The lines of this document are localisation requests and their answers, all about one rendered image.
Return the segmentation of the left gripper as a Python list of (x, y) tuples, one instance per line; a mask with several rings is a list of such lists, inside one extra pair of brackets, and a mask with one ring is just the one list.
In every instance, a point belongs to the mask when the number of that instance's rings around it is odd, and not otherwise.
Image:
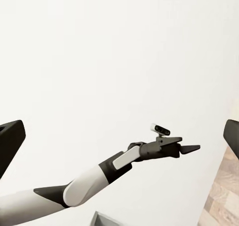
[(151, 159), (165, 157), (180, 158), (180, 154), (186, 155), (201, 148), (200, 145), (181, 146), (178, 142), (182, 137), (156, 137), (156, 141), (148, 143), (147, 151)]

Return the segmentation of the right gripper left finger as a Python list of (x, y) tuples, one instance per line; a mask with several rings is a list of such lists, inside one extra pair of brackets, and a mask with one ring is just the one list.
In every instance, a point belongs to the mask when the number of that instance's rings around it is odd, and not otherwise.
[(26, 139), (21, 119), (0, 125), (0, 179)]

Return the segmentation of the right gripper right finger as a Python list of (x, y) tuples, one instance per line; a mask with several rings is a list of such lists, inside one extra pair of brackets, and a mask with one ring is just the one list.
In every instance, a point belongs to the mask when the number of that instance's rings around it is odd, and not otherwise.
[(232, 149), (236, 157), (239, 159), (239, 121), (227, 120), (223, 137), (228, 146)]

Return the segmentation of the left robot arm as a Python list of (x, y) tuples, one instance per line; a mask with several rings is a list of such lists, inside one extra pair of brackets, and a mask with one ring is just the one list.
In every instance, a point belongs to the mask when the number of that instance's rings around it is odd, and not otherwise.
[(166, 137), (170, 130), (152, 123), (156, 141), (131, 143), (128, 151), (121, 151), (94, 168), (77, 176), (67, 185), (30, 189), (0, 197), (0, 226), (17, 226), (69, 207), (87, 202), (113, 181), (132, 168), (132, 162), (165, 157), (180, 158), (201, 148), (200, 145), (181, 146), (182, 137)]

